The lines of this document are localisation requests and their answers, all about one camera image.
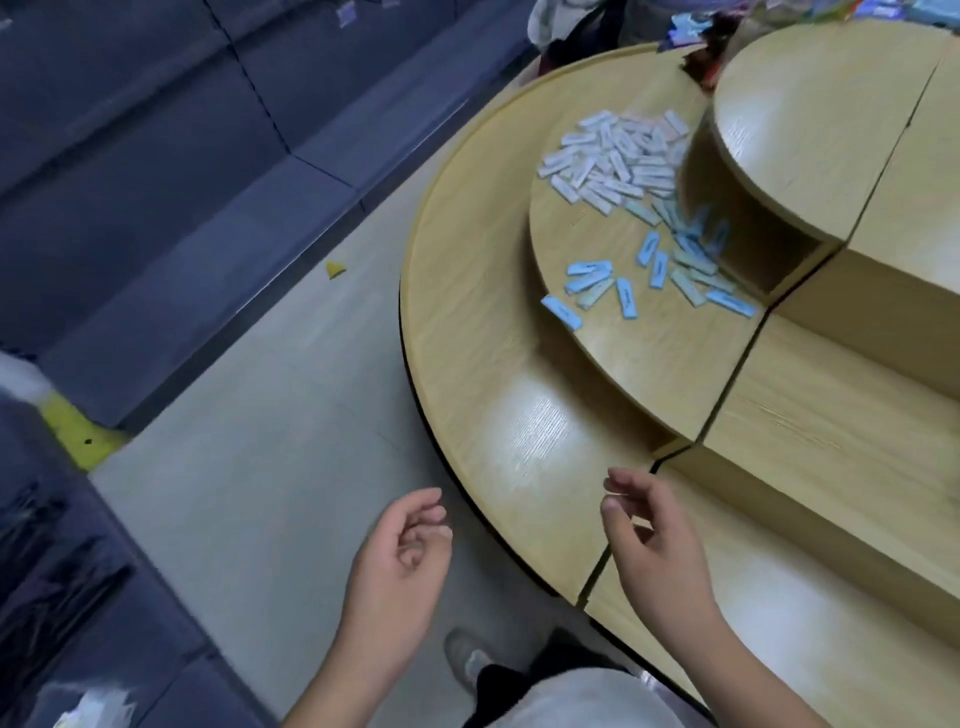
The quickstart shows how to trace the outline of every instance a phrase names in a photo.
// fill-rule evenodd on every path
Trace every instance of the leg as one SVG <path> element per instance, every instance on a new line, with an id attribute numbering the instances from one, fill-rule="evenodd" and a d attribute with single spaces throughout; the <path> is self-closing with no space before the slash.
<path id="1" fill-rule="evenodd" d="M 587 649 L 565 629 L 555 629 L 543 651 L 537 656 L 527 675 L 532 684 L 547 680 L 572 669 L 603 667 L 629 672 L 606 655 Z"/>
<path id="2" fill-rule="evenodd" d="M 487 665 L 477 678 L 477 707 L 464 728 L 484 728 L 502 718 L 530 690 L 533 682 L 524 674 Z"/>

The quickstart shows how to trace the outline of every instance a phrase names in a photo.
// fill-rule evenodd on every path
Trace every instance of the floor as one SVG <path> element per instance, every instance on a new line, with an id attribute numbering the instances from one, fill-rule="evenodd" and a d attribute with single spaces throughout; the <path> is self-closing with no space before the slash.
<path id="1" fill-rule="evenodd" d="M 456 137 L 92 479 L 254 694 L 283 716 L 320 664 L 350 560 L 384 505 L 439 485 L 453 564 L 426 644 L 373 726 L 456 726 L 444 635 L 523 667 L 555 625 L 618 656 L 470 511 L 420 421 L 397 328 L 407 232 Z M 629 661 L 618 656 L 625 664 Z M 662 686 L 687 725 L 708 725 Z"/>

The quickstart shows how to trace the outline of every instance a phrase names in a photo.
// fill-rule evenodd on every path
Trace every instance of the wooden shelf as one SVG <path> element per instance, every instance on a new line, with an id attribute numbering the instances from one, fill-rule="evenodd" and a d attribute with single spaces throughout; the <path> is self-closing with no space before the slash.
<path id="1" fill-rule="evenodd" d="M 606 547 L 607 467 L 648 469 L 673 435 L 540 305 L 530 175 L 558 116 L 601 79 L 635 78 L 652 50 L 564 68 L 476 120 L 421 203 L 400 285 L 411 376 L 444 456 L 497 533 L 570 602 Z"/>
<path id="2" fill-rule="evenodd" d="M 947 31 L 880 20 L 797 25 L 751 43 L 713 99 L 731 169 L 794 227 L 846 242 L 951 43 Z"/>
<path id="3" fill-rule="evenodd" d="M 960 399 L 960 46 L 950 46 L 850 246 L 778 313 Z"/>
<path id="4" fill-rule="evenodd" d="M 584 85 L 541 138 L 540 154 L 555 151 L 577 121 L 600 109 L 644 116 L 673 109 L 691 128 L 696 126 L 707 99 L 680 69 L 682 54 L 650 55 L 633 74 L 611 71 Z M 536 178 L 535 169 L 527 172 L 533 180 L 528 193 L 530 235 L 547 291 L 573 305 L 564 285 L 566 267 L 576 260 L 612 260 L 615 274 L 633 283 L 637 320 L 623 319 L 612 292 L 584 313 L 583 327 L 571 336 L 635 404 L 684 442 L 692 442 L 730 380 L 760 313 L 745 319 L 712 304 L 693 308 L 669 282 L 662 291 L 651 289 L 650 272 L 636 264 L 649 226 L 623 209 L 604 217 L 586 203 L 569 205 L 549 180 Z M 658 230 L 661 250 L 676 247 L 664 224 Z"/>
<path id="5" fill-rule="evenodd" d="M 670 467 L 734 631 L 834 728 L 953 728 L 960 653 Z M 607 564 L 587 613 L 682 688 L 689 678 L 637 619 Z"/>
<path id="6" fill-rule="evenodd" d="M 707 238 L 721 220 L 730 223 L 729 242 L 717 262 L 768 305 L 837 250 L 837 244 L 792 227 L 747 191 L 724 159 L 709 117 L 693 135 L 678 189 L 688 220 L 699 206 L 710 205 Z"/>
<path id="7" fill-rule="evenodd" d="M 672 463 L 960 645 L 960 403 L 775 314 Z"/>

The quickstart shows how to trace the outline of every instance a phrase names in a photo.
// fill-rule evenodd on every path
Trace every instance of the shoe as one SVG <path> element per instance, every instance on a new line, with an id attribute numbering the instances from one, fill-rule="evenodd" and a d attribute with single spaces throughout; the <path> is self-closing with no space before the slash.
<path id="1" fill-rule="evenodd" d="M 457 627 L 444 639 L 444 655 L 457 682 L 476 697 L 480 670 L 496 664 L 487 644 L 463 627 Z"/>

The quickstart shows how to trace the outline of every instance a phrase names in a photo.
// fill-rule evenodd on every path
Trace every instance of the wood grain surface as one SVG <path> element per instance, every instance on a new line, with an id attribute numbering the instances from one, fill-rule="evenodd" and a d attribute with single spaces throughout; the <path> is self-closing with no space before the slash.
<path id="1" fill-rule="evenodd" d="M 564 109 L 611 74 L 641 75 L 648 51 L 565 68 L 481 119 L 421 204 L 401 280 L 404 346 L 441 450 L 493 528 L 570 601 L 606 545 L 607 467 L 649 468 L 668 435 L 540 306 L 530 176 Z"/>
<path id="2" fill-rule="evenodd" d="M 960 40 L 937 66 L 850 249 L 960 296 Z"/>
<path id="3" fill-rule="evenodd" d="M 668 109 L 694 128 L 707 102 L 700 88 L 678 67 L 680 53 L 648 56 L 633 74 L 597 74 L 595 83 L 569 100 L 552 129 L 540 135 L 540 155 L 559 148 L 560 138 L 578 120 L 600 109 L 635 111 L 654 117 Z M 610 259 L 614 274 L 631 281 L 639 317 L 625 320 L 616 292 L 605 295 L 572 336 L 630 399 L 688 440 L 698 437 L 759 324 L 761 313 L 746 319 L 713 304 L 693 308 L 668 281 L 663 290 L 648 286 L 650 271 L 635 261 L 649 226 L 624 209 L 610 217 L 580 202 L 569 205 L 550 186 L 533 180 L 530 235 L 547 290 L 573 306 L 564 292 L 566 267 L 577 260 Z M 664 224 L 660 249 L 676 247 Z"/>
<path id="4" fill-rule="evenodd" d="M 744 643 L 834 728 L 950 728 L 960 653 L 857 590 L 669 467 L 704 545 L 724 616 Z M 691 694 L 637 619 L 611 561 L 587 613 Z"/>
<path id="5" fill-rule="evenodd" d="M 960 646 L 960 402 L 775 314 L 676 467 Z"/>
<path id="6" fill-rule="evenodd" d="M 734 172 L 801 230 L 848 240 L 950 43 L 879 20 L 762 37 L 724 69 L 713 100 Z"/>

